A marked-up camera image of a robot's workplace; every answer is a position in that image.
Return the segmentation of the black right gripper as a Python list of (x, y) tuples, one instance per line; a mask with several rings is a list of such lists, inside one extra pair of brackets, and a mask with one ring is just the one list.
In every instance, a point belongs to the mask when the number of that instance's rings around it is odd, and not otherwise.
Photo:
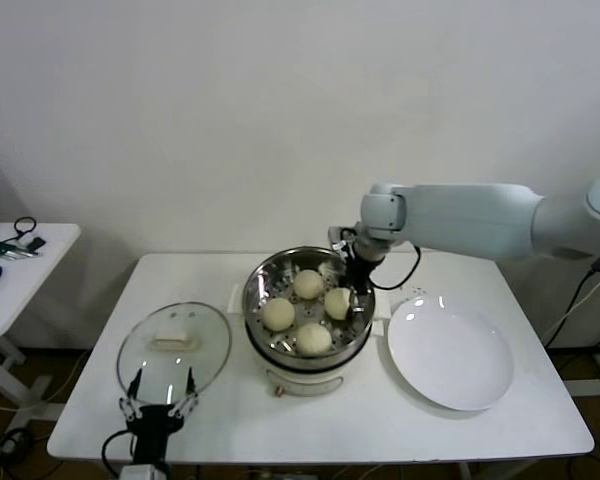
[(345, 247), (344, 253), (347, 284), (352, 289), (349, 295), (348, 318), (356, 320), (364, 317), (364, 299), (359, 295), (366, 294), (375, 263), (357, 254), (353, 247)]

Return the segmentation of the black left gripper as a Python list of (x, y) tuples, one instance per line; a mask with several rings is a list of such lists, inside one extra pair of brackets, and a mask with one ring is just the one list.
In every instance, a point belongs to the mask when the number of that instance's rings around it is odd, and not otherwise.
[(139, 409), (137, 394), (143, 369), (139, 368), (126, 393), (119, 399), (119, 408), (127, 429), (135, 436), (134, 463), (164, 463), (169, 437), (178, 432), (198, 404), (198, 390), (189, 368), (184, 396), (171, 405), (145, 405)]

